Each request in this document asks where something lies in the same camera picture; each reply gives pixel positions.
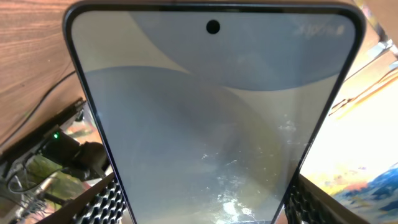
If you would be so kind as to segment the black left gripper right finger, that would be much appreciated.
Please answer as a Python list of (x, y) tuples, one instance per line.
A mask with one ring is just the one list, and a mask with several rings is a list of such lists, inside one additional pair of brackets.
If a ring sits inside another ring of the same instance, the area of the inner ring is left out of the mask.
[(284, 200), (288, 224), (364, 224), (364, 220), (349, 211), (322, 189), (299, 174)]

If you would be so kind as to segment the Samsung Galaxy smartphone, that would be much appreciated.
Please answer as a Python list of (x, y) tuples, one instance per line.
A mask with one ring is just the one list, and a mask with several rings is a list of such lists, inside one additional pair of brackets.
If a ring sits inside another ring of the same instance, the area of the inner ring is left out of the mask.
[(63, 17), (134, 223), (274, 223), (365, 30), (339, 1), (79, 1)]

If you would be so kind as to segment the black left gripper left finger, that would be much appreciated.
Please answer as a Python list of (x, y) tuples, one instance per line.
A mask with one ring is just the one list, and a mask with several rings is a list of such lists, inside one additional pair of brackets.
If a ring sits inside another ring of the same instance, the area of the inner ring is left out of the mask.
[(127, 209), (112, 173), (38, 224), (119, 223)]

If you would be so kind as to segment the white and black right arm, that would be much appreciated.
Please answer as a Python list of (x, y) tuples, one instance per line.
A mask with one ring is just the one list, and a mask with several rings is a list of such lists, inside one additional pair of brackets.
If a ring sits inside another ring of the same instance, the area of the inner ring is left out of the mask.
[(67, 134), (75, 121), (83, 122), (86, 111), (89, 111), (86, 101), (79, 98), (11, 144), (1, 155), (1, 177), (10, 178), (18, 162), (25, 164), (37, 155), (60, 165), (63, 173), (82, 182), (106, 177), (109, 160), (104, 146), (98, 142), (80, 143), (74, 134)]

